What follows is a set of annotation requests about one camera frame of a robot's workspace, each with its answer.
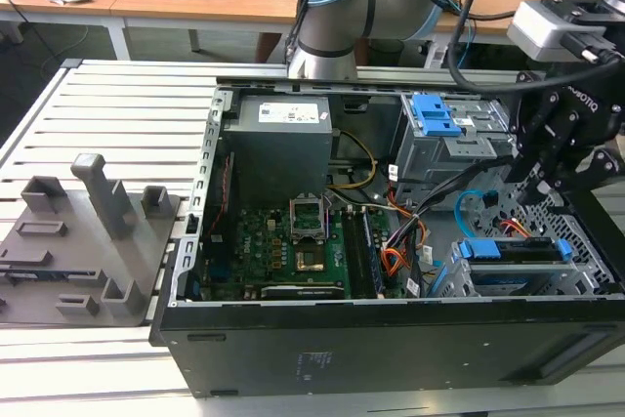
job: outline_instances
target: green circuit board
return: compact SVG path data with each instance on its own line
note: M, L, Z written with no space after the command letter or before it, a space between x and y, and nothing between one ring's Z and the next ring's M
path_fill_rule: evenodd
M318 210L305 209L296 214L296 228L318 227ZM388 235L387 216L372 211L369 217L374 236L381 242ZM244 209L237 220L228 280L211 282L207 275L202 288L205 300L260 300L260 289L275 285L338 286L350 298L340 210L327 212L327 234L322 243L311 239L292 242L288 207Z

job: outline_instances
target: gray plastic holder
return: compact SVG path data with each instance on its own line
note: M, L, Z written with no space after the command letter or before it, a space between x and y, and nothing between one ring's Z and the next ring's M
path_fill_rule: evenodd
M180 197L126 193L98 154L71 172L86 190L33 177L26 209L0 244L0 322L135 326L146 316Z

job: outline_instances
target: label sticker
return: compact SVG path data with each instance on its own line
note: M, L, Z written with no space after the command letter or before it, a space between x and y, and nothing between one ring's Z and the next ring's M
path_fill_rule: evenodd
M423 247L423 262L434 265L434 261L432 260L432 246L428 246L427 244Z
M319 110L315 103L263 103L258 109L258 121L318 124Z
M419 296L419 285L417 282L408 277L408 282L406 283L406 290L408 290L415 297Z
M472 127L476 127L476 125L473 123L473 119L471 119L470 117L454 117L453 118L453 123L456 126L472 126Z
M399 167L397 165L389 165L389 180L397 181L399 174Z

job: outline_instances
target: motherboard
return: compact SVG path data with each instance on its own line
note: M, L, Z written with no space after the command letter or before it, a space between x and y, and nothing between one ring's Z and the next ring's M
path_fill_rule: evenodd
M236 217L231 256L214 256L210 251L206 255L202 298L205 301L352 298L353 291L362 291L361 285L351 286L351 280L352 283L358 280L350 272L357 269L350 263L359 244L366 268L377 272L382 282L377 252L389 236L389 221L384 211L369 209L362 215L350 213L346 208L328 207L321 211L320 220L314 203L301 205L301 210L295 210L293 202L290 207L241 209ZM353 225L353 220L361 217L368 221L372 252L365 245L367 233ZM301 231L320 232L322 238L300 237L297 233ZM375 293L384 290L389 296L400 295L392 285L378 287Z

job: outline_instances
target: aluminum extrusion table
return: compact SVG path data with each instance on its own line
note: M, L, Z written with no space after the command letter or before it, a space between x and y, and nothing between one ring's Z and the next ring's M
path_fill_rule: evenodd
M449 83L444 70L362 68L380 81ZM512 81L511 72L468 72ZM62 68L0 150L0 239L21 213L32 175L79 188L69 164L80 151L101 152L110 178L126 189L164 185L188 204L216 75L279 78L277 65L85 61ZM625 189L600 192L619 210ZM625 217L614 216L625 225ZM182 233L177 222L172 238ZM162 282L156 283L154 295ZM146 322L153 317L152 299ZM490 411L492 416L617 416L625 413L625 348L553 387L326 396L194 399L165 348L136 328L0 325L0 415L422 416Z

